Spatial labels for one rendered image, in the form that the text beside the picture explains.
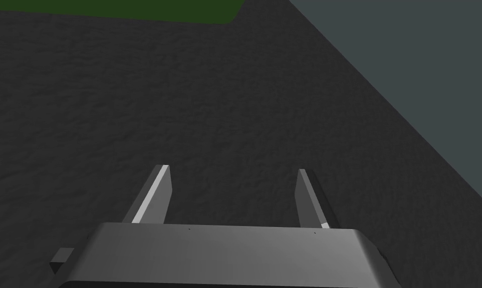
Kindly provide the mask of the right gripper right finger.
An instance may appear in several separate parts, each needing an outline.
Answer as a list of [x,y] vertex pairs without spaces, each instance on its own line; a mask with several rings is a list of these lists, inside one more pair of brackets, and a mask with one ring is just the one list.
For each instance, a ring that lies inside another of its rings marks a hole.
[[338,229],[340,224],[312,169],[299,169],[295,203],[300,227]]

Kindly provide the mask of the green flat mat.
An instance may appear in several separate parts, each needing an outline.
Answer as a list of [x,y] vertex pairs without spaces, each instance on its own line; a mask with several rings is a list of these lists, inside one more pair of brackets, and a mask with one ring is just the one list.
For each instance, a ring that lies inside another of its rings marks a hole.
[[245,0],[0,0],[0,10],[200,24],[227,24]]

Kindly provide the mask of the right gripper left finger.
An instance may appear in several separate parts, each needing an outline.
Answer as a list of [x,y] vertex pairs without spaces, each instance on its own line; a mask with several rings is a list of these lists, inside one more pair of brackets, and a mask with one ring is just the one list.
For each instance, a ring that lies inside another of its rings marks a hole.
[[158,164],[150,173],[122,222],[163,224],[171,195],[170,166]]

